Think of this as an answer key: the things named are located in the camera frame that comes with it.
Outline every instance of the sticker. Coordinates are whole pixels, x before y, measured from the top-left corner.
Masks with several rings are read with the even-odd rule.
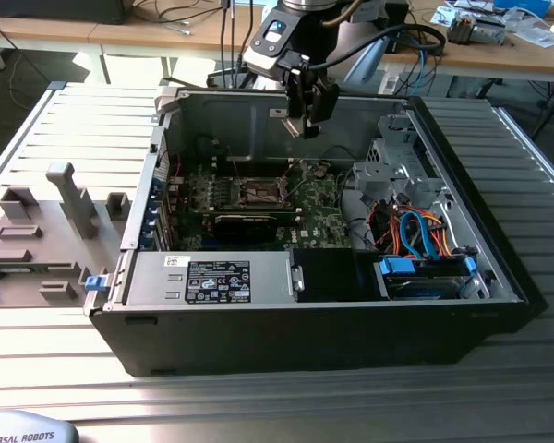
[[[27,274],[29,272],[29,268],[0,268],[1,274]]]
[[[249,261],[189,261],[189,304],[250,303]]]
[[[166,256],[164,258],[164,266],[186,268],[189,261],[191,261],[190,256]]]

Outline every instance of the computer case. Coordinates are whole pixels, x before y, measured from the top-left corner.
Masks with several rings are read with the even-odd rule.
[[[121,24],[133,0],[0,0],[0,17],[62,18]]]

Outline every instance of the blue box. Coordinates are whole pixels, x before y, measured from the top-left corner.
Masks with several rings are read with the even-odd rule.
[[[548,12],[551,2],[549,0],[495,0],[495,7],[500,9],[511,9],[522,7],[533,12],[538,17],[544,17]]]

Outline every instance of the blue latch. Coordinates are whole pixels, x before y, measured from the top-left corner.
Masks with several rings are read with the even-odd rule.
[[[108,278],[109,278],[109,274],[91,275],[84,282],[84,289],[86,291],[98,291],[98,292],[108,291],[111,288],[111,286],[107,284]]]
[[[410,258],[386,257],[379,263],[383,275],[416,274],[415,263]]]
[[[464,264],[465,266],[468,268],[468,271],[471,273],[471,274],[474,274],[476,272],[476,270],[478,269],[478,266],[476,264],[476,261],[472,258],[472,257],[467,257],[465,260],[464,260]]]

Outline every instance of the white label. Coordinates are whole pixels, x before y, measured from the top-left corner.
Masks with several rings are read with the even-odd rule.
[[[0,272],[3,274],[14,274],[14,273],[26,274],[30,272],[30,269],[29,268],[0,268]]]
[[[166,256],[164,266],[186,268],[189,261],[191,261],[191,256]]]

